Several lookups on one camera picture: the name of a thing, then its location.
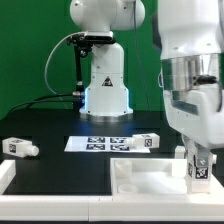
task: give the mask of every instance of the white plastic container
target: white plastic container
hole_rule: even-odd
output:
[[[3,153],[18,156],[37,156],[39,149],[32,145],[31,141],[19,139],[19,138],[8,138],[2,141]]]
[[[154,133],[133,135],[124,141],[125,146],[135,149],[159,148],[160,137]]]

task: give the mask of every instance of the white block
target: white block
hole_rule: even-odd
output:
[[[0,220],[88,221],[89,197],[1,196]]]
[[[3,161],[3,163],[0,165],[0,195],[2,195],[7,189],[15,175],[15,160]]]

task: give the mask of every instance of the cable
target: cable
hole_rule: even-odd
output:
[[[78,33],[72,33],[72,34],[70,34],[70,35],[64,37],[62,40],[60,40],[60,41],[58,42],[58,44],[56,44],[56,46],[53,48],[53,50],[51,51],[51,53],[50,53],[50,55],[49,55],[49,57],[48,57],[48,59],[47,59],[47,62],[46,62],[46,65],[45,65],[45,70],[44,70],[44,80],[45,80],[45,84],[46,84],[48,90],[49,90],[50,92],[52,92],[53,94],[55,94],[55,95],[59,95],[59,94],[56,93],[56,92],[50,87],[50,85],[49,85],[49,83],[48,83],[48,67],[49,67],[49,64],[50,64],[50,62],[51,62],[51,58],[53,57],[53,55],[54,55],[55,51],[58,49],[58,47],[59,47],[65,40],[67,40],[69,37],[71,37],[71,36],[73,36],[73,35],[77,35],[77,34],[81,34],[81,32],[78,32]]]
[[[13,107],[12,109],[9,110],[7,116],[12,113],[14,110],[16,110],[19,107],[25,106],[27,104],[37,104],[37,103],[72,103],[74,102],[74,100],[63,100],[63,101],[59,101],[59,100],[47,100],[47,101],[30,101],[30,102],[26,102],[26,103],[21,103],[15,107]]]
[[[73,94],[71,93],[71,94],[57,94],[57,95],[42,96],[42,97],[39,97],[39,98],[35,99],[34,102],[35,102],[35,101],[46,100],[46,99],[51,99],[51,98],[56,98],[56,97],[61,98],[61,97],[65,97],[65,96],[73,96]],[[30,103],[30,104],[28,104],[25,108],[26,108],[26,109],[29,109],[30,107],[33,106],[33,104],[34,104],[34,103]]]
[[[141,78],[142,78],[142,85],[143,85],[143,88],[144,88],[144,91],[145,91],[147,106],[148,106],[148,109],[150,110],[149,94],[148,94],[148,91],[147,91],[146,80],[145,80],[145,75],[144,75],[145,73],[144,73],[144,70],[143,70],[143,67],[142,67],[140,54],[139,54],[137,25],[136,25],[136,1],[134,2],[134,29],[135,29],[135,49],[136,49],[136,55],[137,55],[137,59],[138,59],[138,68],[139,68],[140,75],[141,75]]]

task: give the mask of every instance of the black cable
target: black cable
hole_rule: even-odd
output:
[[[135,49],[136,49],[136,55],[137,55],[137,59],[138,59],[138,68],[139,68],[141,79],[142,79],[142,85],[143,85],[143,88],[144,88],[144,91],[145,91],[147,106],[148,106],[148,109],[150,110],[149,94],[148,94],[148,91],[147,91],[146,80],[145,80],[145,75],[144,75],[145,73],[144,73],[144,70],[143,70],[143,67],[142,67],[140,54],[139,54],[137,25],[136,25],[136,1],[134,2],[134,29],[135,29]]]
[[[57,97],[60,98],[60,97],[65,97],[65,96],[73,96],[73,94],[72,93],[67,93],[67,94],[47,95],[47,96],[39,97],[39,98],[37,98],[33,101],[36,102],[36,101],[41,101],[41,100],[46,100],[46,99],[51,99],[51,98],[57,98]],[[31,103],[28,104],[25,108],[28,109],[28,108],[32,107],[33,104],[34,104],[34,103],[32,103],[33,101],[31,101]]]
[[[21,103],[15,107],[13,107],[12,109],[9,110],[7,116],[12,113],[14,110],[16,110],[19,107],[25,106],[27,104],[37,104],[37,103],[73,103],[74,100],[63,100],[63,101],[59,101],[59,100],[47,100],[47,101],[30,101],[30,102],[26,102],[26,103]]]

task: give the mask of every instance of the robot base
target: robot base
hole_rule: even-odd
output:
[[[116,122],[132,120],[133,113],[127,113],[120,116],[97,116],[97,115],[80,112],[80,117],[85,120],[99,122],[99,123],[116,123]]]

